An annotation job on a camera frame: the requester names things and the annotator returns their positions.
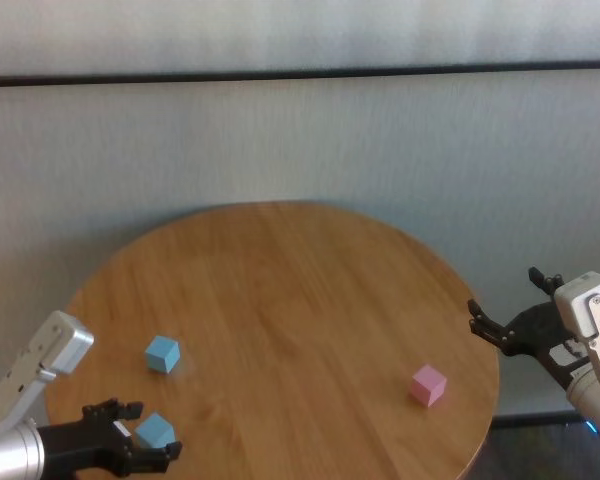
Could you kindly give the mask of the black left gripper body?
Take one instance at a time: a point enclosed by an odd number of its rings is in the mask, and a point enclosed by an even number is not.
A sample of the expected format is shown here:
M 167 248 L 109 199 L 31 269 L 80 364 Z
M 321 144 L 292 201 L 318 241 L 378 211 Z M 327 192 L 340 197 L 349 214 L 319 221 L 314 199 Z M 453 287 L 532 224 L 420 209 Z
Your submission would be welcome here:
M 113 422 L 85 420 L 39 427 L 44 450 L 42 479 L 73 479 L 77 472 L 100 469 L 115 477 L 130 474 L 130 436 Z

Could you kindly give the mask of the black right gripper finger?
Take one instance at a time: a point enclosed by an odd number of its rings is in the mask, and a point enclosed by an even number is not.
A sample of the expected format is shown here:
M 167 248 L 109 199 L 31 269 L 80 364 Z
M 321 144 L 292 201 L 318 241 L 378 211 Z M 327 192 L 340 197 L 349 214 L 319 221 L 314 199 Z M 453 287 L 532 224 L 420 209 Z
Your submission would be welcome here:
M 565 284 L 565 281 L 560 274 L 546 276 L 536 266 L 532 266 L 528 269 L 528 278 L 536 288 L 540 289 L 551 299 L 554 298 L 556 290 Z
M 469 328 L 471 333 L 496 347 L 505 356 L 513 357 L 518 354 L 515 340 L 510 340 L 510 332 L 515 331 L 514 321 L 501 325 L 492 320 L 476 300 L 467 301 L 470 314 Z

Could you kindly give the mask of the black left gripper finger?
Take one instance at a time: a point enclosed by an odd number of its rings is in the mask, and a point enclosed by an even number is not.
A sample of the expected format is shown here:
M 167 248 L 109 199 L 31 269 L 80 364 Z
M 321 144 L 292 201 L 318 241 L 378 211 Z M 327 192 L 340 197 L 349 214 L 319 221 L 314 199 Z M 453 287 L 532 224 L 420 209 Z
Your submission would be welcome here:
M 182 448 L 180 441 L 160 448 L 138 447 L 131 443 L 126 447 L 126 475 L 165 473 L 170 463 L 179 458 Z
M 84 406 L 82 414 L 84 419 L 136 420 L 141 417 L 143 408 L 144 404 L 140 401 L 122 403 L 112 398 L 98 404 Z

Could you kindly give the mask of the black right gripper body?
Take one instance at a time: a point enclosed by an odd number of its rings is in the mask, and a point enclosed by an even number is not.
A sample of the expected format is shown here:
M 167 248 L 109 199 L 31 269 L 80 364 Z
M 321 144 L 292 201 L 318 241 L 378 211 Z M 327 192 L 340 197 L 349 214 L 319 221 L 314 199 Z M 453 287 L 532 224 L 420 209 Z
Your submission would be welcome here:
M 577 347 L 581 344 L 576 336 L 563 324 L 557 307 L 547 302 L 524 310 L 509 324 L 509 330 L 514 333 L 509 338 L 509 355 L 526 355 L 536 361 L 563 388 L 567 389 L 573 381 L 572 373 L 579 367 L 589 364 L 586 354 L 574 355 L 569 350 L 569 341 Z M 559 364 L 550 354 L 557 346 L 562 346 L 571 355 L 565 364 Z

